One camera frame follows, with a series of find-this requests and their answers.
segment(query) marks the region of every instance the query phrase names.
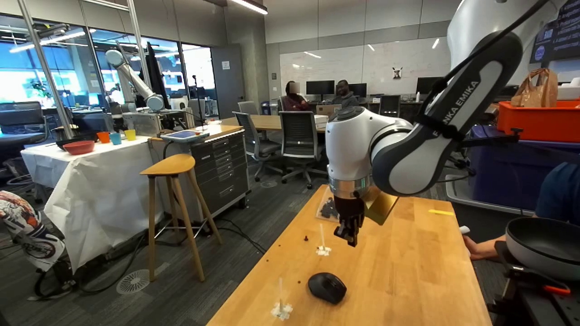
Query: person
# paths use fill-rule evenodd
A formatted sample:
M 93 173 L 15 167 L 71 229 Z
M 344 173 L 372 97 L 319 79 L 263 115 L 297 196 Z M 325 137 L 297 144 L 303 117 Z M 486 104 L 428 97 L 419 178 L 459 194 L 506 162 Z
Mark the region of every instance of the person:
M 286 84 L 286 97 L 283 100 L 285 111 L 312 111 L 312 106 L 297 95 L 297 84 L 290 80 Z
M 580 227 L 580 165 L 571 162 L 560 164 L 544 178 L 537 202 L 537 216 Z M 482 243 L 475 243 L 464 236 L 471 260 L 497 258 L 497 242 L 506 242 L 506 236 Z
M 323 104 L 350 108 L 350 106 L 359 106 L 359 98 L 348 89 L 346 80 L 339 80 L 334 98 Z

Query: orange bin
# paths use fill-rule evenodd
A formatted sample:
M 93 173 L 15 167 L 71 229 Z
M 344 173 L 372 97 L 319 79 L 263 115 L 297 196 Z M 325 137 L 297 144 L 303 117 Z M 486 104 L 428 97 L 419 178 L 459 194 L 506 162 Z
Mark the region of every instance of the orange bin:
M 513 108 L 500 102 L 497 129 L 511 135 L 520 129 L 522 140 L 580 142 L 580 102 L 557 102 L 557 108 Z

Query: wooden bar stool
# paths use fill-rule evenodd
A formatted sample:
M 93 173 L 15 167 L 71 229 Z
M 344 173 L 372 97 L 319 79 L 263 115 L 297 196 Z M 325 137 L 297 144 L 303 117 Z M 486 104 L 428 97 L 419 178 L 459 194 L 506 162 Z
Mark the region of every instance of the wooden bar stool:
M 203 276 L 203 267 L 201 267 L 201 260 L 199 260 L 199 251 L 194 240 L 194 232 L 192 232 L 192 223 L 187 213 L 187 205 L 185 205 L 185 198 L 183 198 L 183 191 L 180 185 L 180 176 L 185 175 L 187 182 L 194 193 L 194 196 L 198 198 L 199 205 L 201 205 L 201 220 L 203 225 L 209 223 L 218 243 L 221 245 L 221 236 L 218 232 L 218 227 L 212 220 L 212 214 L 203 200 L 203 194 L 198 187 L 198 182 L 194 180 L 194 169 L 196 169 L 196 160 L 189 155 L 174 155 L 163 162 L 158 162 L 154 165 L 151 165 L 149 169 L 141 171 L 141 175 L 145 175 L 149 178 L 149 281 L 152 283 L 156 280 L 156 178 L 165 178 L 167 182 L 167 193 L 169 193 L 169 202 L 170 202 L 170 216 L 172 216 L 172 225 L 178 227 L 178 216 L 176 216 L 176 202 L 180 205 L 181 211 L 181 218 L 183 218 L 183 225 L 185 225 L 185 232 L 187 232 L 187 242 L 189 247 L 192 249 L 192 256 L 194 256 L 194 265 L 198 271 L 198 278 L 201 281 L 205 281 Z

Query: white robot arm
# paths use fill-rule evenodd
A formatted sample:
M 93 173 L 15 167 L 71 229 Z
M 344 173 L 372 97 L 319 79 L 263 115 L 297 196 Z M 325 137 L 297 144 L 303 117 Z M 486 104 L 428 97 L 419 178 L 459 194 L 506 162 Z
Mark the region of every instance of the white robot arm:
M 502 6 L 495 0 L 473 2 Z M 435 86 L 415 126 L 363 108 L 341 111 L 326 126 L 330 189 L 341 223 L 335 236 L 357 245 L 364 202 L 375 187 L 386 194 L 412 196 L 435 184 L 450 153 L 520 66 L 522 42 L 511 31 L 546 2 L 528 6 L 528 13 L 522 8 L 524 17 L 506 31 L 495 31 L 470 50 L 471 55 L 453 68 L 446 82 Z
M 147 84 L 140 79 L 140 77 L 134 77 L 131 68 L 125 64 L 125 59 L 120 51 L 107 51 L 105 55 L 107 62 L 118 71 L 122 73 L 132 86 L 134 89 L 147 100 L 147 108 L 152 111 L 152 113 L 160 113 L 163 111 L 163 98 L 154 95 Z

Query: red container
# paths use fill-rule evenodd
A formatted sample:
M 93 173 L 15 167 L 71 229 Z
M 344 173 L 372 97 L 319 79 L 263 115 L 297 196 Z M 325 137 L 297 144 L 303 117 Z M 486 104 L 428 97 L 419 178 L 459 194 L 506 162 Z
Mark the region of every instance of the red container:
M 73 144 L 65 144 L 64 149 L 65 149 L 71 156 L 80 156 L 80 155 L 93 153 L 94 142 L 73 142 Z
M 580 102 L 558 102 L 557 108 L 513 108 L 500 102 L 497 129 L 511 135 L 520 129 L 522 140 L 538 142 L 580 142 Z

